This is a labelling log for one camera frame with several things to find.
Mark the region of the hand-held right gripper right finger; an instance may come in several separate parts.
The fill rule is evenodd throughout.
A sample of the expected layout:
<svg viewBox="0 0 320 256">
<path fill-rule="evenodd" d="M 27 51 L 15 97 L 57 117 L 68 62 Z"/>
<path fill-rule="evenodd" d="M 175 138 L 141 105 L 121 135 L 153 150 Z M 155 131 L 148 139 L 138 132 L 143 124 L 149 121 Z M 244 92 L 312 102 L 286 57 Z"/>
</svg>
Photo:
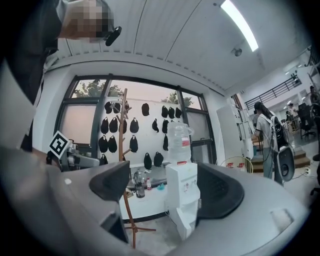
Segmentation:
<svg viewBox="0 0 320 256">
<path fill-rule="evenodd" d="M 197 164 L 201 201 L 197 210 L 198 220 L 223 219 L 240 206 L 245 190 L 231 174 L 231 168 L 202 162 Z"/>
</svg>

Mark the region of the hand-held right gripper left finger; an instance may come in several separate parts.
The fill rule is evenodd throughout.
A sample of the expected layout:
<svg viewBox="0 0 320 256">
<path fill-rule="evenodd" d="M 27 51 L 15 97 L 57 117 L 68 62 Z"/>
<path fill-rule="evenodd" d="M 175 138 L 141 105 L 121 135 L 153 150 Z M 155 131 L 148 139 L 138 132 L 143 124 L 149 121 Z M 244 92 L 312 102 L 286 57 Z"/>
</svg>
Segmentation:
<svg viewBox="0 0 320 256">
<path fill-rule="evenodd" d="M 94 176 L 89 182 L 91 191 L 104 201 L 118 202 L 130 181 L 130 162 L 122 161 Z"/>
</svg>

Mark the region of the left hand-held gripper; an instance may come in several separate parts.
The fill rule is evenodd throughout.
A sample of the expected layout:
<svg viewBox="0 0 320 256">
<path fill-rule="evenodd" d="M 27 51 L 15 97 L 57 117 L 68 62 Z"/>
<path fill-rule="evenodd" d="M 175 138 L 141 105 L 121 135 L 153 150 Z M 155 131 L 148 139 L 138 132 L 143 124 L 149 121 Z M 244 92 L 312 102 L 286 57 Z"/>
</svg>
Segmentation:
<svg viewBox="0 0 320 256">
<path fill-rule="evenodd" d="M 57 131 L 49 144 L 46 155 L 46 164 L 55 162 L 62 172 L 76 171 L 98 167 L 100 160 L 80 154 L 78 145 L 73 139 L 67 139 L 60 131 Z"/>
</svg>

